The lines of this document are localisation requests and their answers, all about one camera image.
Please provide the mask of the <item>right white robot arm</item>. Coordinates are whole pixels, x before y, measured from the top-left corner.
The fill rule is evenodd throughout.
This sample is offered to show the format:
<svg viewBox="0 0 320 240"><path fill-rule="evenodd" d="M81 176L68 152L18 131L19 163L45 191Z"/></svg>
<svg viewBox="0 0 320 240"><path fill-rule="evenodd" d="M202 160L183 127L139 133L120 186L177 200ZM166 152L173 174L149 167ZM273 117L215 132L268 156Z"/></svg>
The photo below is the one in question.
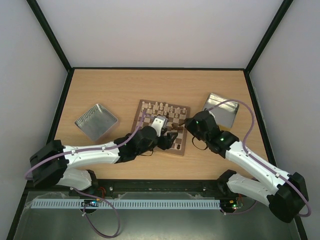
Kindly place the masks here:
<svg viewBox="0 0 320 240"><path fill-rule="evenodd" d="M267 206L275 217L290 223L309 201L305 179L295 172L277 168L247 148L237 136L220 130L207 110L184 121L185 128L211 152L227 159L253 176L246 178L234 170L225 171L217 180L218 191L247 196Z"/></svg>

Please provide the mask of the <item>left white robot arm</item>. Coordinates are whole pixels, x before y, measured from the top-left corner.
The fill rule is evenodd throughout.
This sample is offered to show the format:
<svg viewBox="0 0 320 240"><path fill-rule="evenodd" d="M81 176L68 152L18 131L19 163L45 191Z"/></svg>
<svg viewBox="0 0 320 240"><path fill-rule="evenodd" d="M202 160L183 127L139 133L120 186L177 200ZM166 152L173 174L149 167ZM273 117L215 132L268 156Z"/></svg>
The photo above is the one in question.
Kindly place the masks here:
<svg viewBox="0 0 320 240"><path fill-rule="evenodd" d="M156 147L168 150L177 136L178 133L167 132L165 128L145 126L100 145L67 146L60 140L52 140L30 157L30 169L24 177L35 188L60 185L86 190L95 184L96 177L93 170L83 167L126 163Z"/></svg>

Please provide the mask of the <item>wooden chess board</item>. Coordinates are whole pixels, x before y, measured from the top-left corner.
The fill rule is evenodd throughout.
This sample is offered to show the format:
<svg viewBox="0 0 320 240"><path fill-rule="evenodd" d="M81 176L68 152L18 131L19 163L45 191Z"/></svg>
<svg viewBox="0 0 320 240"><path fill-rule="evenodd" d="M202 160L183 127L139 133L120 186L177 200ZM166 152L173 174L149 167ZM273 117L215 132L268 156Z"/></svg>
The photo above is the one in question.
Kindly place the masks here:
<svg viewBox="0 0 320 240"><path fill-rule="evenodd" d="M158 102L158 110L155 110L155 114L152 114L152 110L154 110L154 105L155 102ZM160 103L163 103L163 110L160 110ZM164 116L165 112L165 105L168 104L168 111L167 111L167 116ZM173 112L170 112L170 107L173 106ZM179 105L179 104L173 104L173 103L168 103L164 101L154 101L154 100L146 100L146 99L141 99L139 101L135 117L133 120L132 128L131 131L133 132L136 127L139 125L139 122L142 118L143 112L142 108L145 108L145 112L147 109L150 109L150 114L146 113L146 116L144 117L144 122L142 124L143 127L145 126L151 126L153 123L153 120L157 116L164 116L168 119L168 122L166 124L166 129L167 133L169 132L177 132L178 136L175 139L172 147L167 150L168 153L174 154L174 155L179 155L183 156L185 154L185 149L186 149L186 140L187 140L187 133L188 131L184 128L183 132L178 132L177 130L172 130L172 123L176 123L179 126L184 126L183 123L186 118L190 117L190 111L191 108L189 106L184 106L184 105Z"/></svg>

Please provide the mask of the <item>gold tin box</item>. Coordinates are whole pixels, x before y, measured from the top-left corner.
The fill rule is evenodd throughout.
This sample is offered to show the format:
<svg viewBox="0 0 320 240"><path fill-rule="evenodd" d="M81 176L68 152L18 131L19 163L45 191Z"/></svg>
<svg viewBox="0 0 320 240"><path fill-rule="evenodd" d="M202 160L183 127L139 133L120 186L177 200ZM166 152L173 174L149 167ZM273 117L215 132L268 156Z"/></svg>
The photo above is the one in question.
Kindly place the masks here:
<svg viewBox="0 0 320 240"><path fill-rule="evenodd" d="M203 105L202 110L208 110L226 100L226 98L220 95L210 93ZM239 107L239 103L235 101L229 101L211 109L210 111L215 115L215 122L217 125L226 129L230 129L235 122Z"/></svg>

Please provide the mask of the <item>white king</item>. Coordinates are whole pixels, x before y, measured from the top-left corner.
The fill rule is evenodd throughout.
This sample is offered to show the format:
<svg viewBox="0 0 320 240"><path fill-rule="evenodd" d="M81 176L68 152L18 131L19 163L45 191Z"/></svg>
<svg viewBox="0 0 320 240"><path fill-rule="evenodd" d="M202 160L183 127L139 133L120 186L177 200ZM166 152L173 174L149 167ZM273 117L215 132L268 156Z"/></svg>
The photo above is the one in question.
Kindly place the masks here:
<svg viewBox="0 0 320 240"><path fill-rule="evenodd" d="M165 112L168 112L168 111L169 111L169 105L168 105L167 103L165 104L164 111L165 111Z"/></svg>

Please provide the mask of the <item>white queen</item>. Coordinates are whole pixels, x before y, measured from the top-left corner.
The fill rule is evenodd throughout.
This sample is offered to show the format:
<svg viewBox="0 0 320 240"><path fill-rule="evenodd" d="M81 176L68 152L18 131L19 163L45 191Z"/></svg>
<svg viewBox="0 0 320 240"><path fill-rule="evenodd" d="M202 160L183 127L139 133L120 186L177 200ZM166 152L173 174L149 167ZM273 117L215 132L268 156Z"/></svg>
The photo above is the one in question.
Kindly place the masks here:
<svg viewBox="0 0 320 240"><path fill-rule="evenodd" d="M159 110L160 110L160 111L163 111L163 110L164 110L164 105L163 105L162 102L161 102L160 105L159 105Z"/></svg>

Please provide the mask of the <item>silver tin lid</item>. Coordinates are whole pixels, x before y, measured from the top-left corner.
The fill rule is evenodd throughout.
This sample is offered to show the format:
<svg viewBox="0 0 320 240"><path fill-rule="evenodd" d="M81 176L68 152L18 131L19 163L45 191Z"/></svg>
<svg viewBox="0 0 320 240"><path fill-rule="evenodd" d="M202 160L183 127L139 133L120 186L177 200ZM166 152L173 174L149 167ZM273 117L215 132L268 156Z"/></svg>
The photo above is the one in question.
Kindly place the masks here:
<svg viewBox="0 0 320 240"><path fill-rule="evenodd" d="M74 122L93 142L110 133L118 123L118 118L100 103L93 105Z"/></svg>

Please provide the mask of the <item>black mounting rail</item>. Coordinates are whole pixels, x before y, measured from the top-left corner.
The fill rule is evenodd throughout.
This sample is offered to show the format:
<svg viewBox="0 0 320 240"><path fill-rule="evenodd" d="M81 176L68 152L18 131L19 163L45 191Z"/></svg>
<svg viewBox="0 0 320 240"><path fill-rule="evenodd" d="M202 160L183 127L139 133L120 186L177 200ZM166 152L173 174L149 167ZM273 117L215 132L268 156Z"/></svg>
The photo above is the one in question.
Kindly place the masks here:
<svg viewBox="0 0 320 240"><path fill-rule="evenodd" d="M98 179L82 191L90 195L115 198L124 193L188 193L216 199L237 198L238 193L223 194L217 180L142 180Z"/></svg>

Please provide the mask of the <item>black enclosure frame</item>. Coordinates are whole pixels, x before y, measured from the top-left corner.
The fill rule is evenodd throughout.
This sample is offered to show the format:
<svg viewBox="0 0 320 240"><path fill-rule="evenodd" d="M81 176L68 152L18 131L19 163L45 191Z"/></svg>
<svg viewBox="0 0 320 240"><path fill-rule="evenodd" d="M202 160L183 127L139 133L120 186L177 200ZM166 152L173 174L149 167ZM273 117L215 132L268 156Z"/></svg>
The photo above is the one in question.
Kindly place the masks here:
<svg viewBox="0 0 320 240"><path fill-rule="evenodd" d="M55 111L55 115L51 124L51 128L47 137L47 140L53 140L56 136L56 132L58 129L58 123L60 122L60 118L63 112L63 107L65 105L68 91L72 82L72 76L74 74L74 71L77 69L77 67L72 67L70 63L67 60L66 55L64 54L55 34L52 31L52 28L50 27L50 24L48 23L45 15L43 14L43 11L41 10L41 7L39 6L38 2L36 0L28 0L27 1L30 9L32 10L33 15L36 17L38 23L40 24L41 28L43 29L44 33L46 34L48 40L50 41L50 44L52 45L53 49L57 53L57 56L59 57L60 61L62 62L66 72L67 76L63 85L62 93L60 95L60 99L57 105L57 109ZM266 48L267 44L269 43L270 39L272 38L274 32L276 31L277 27L281 23L282 19L286 15L287 11L289 10L290 6L292 5L292 0L284 0L279 9L277 10L275 16L273 17L268 29L266 30L265 34L263 35L263 38L261 39L258 47L256 48L254 54L252 55L248 65L246 68L204 68L204 67L101 67L103 70L142 70L142 71L242 71L246 80L247 88L249 91L249 95L251 98L251 102L253 104L253 109L255 111L255 116L257 120L257 124L259 126L260 134L262 137L262 141L264 144L264 148L266 150L266 154L268 157L268 160L272 164L276 163L272 147L270 144L270 140L267 136L267 130L265 123L263 121L262 112L260 107L258 106L258 99L257 95L253 88L253 83L250 78L250 72L253 70L255 64L257 63L258 59L262 55L264 49Z"/></svg>

